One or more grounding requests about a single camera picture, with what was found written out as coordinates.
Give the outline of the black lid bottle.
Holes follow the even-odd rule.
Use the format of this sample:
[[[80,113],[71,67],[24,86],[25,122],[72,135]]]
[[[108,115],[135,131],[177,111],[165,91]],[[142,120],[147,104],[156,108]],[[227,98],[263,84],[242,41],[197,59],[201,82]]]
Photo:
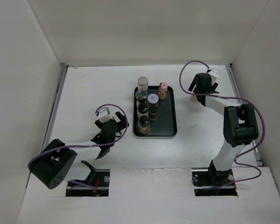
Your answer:
[[[150,132],[150,120],[143,115],[138,119],[138,131],[142,135],[147,135]]]
[[[146,102],[139,103],[139,105],[137,107],[137,115],[138,115],[138,118],[141,118],[142,116],[148,117],[149,106]]]

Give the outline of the black lid bottle front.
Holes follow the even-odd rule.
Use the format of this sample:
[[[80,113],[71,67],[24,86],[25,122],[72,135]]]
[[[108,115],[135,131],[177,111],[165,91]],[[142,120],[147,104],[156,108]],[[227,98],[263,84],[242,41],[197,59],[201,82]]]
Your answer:
[[[137,115],[138,115],[138,118],[141,118],[142,116],[148,117],[149,106],[146,102],[139,103],[139,105],[137,107]]]

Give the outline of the clear top pepper grinder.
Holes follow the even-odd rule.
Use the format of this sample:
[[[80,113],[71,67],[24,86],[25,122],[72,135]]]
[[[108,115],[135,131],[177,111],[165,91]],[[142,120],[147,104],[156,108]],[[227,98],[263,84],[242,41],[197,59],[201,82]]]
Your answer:
[[[145,102],[147,99],[147,92],[140,90],[135,93],[135,98],[138,102]]]

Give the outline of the pink cap spice bottle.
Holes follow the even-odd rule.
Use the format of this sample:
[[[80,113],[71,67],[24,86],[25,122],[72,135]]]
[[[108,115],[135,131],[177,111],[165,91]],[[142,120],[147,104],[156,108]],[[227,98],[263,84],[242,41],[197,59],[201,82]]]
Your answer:
[[[165,100],[167,98],[168,91],[168,84],[166,82],[161,82],[159,84],[157,96],[159,97],[159,100]]]

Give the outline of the black cap spice jar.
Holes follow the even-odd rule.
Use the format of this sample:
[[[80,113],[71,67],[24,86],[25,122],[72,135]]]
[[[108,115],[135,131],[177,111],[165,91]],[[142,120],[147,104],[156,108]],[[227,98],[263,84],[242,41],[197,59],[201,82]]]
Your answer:
[[[150,106],[149,108],[149,119],[151,121],[154,121],[156,120],[156,114],[158,112],[158,107],[156,105],[152,105]]]

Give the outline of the white lid sauce jar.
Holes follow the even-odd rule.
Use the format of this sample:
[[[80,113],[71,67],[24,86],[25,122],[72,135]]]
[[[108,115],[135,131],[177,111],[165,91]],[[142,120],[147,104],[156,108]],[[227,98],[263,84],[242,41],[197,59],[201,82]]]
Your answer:
[[[153,105],[157,106],[158,101],[159,101],[159,97],[157,94],[152,93],[152,94],[149,94],[147,97],[147,104],[149,106],[153,106]]]

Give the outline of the silver lid grain bottle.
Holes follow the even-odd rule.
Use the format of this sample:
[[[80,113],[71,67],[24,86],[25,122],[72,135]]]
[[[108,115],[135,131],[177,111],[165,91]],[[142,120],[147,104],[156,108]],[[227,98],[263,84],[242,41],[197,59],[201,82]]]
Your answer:
[[[139,91],[148,91],[148,78],[147,77],[139,77],[137,81],[137,89]]]

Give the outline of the yellow cap spice bottle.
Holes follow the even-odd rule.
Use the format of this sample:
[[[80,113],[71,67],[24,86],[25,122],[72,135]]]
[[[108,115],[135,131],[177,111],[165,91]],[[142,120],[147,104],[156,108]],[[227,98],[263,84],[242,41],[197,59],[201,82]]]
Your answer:
[[[191,96],[191,100],[192,100],[193,102],[198,102],[198,100],[197,100],[197,97],[196,97],[196,96]]]

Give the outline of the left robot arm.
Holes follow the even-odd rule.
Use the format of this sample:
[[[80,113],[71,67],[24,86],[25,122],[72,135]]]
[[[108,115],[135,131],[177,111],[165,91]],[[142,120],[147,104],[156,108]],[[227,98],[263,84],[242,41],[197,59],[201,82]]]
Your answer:
[[[28,163],[29,171],[38,178],[48,189],[54,189],[65,179],[78,153],[75,148],[99,148],[100,151],[94,154],[96,160],[103,158],[110,152],[115,141],[122,136],[122,130],[129,127],[125,113],[116,112],[119,119],[107,118],[106,121],[100,117],[95,124],[100,129],[100,133],[95,135],[90,145],[66,145],[59,139],[52,140],[45,149]]]

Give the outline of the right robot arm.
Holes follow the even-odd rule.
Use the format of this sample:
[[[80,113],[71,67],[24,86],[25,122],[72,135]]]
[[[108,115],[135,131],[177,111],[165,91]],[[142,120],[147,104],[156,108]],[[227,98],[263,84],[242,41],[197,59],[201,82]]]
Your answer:
[[[258,138],[259,130],[254,107],[251,104],[239,104],[217,96],[216,77],[209,73],[198,73],[192,81],[189,91],[197,101],[223,116],[224,143],[218,155],[210,162],[207,179],[211,184],[219,184],[231,173],[236,156]]]

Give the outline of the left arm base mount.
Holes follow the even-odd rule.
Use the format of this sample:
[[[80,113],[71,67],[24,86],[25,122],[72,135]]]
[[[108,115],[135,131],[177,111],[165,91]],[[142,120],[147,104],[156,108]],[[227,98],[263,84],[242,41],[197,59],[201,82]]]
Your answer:
[[[67,197],[107,197],[111,171],[96,169],[87,161],[81,161],[90,170],[84,180],[68,181],[65,196]]]

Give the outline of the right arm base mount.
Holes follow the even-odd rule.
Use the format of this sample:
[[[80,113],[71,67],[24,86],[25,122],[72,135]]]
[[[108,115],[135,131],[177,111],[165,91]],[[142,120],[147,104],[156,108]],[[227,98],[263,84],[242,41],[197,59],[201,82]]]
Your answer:
[[[223,186],[232,181],[234,181],[234,176],[231,169],[224,172],[209,171],[208,169],[192,170],[195,196],[237,196],[234,183]]]

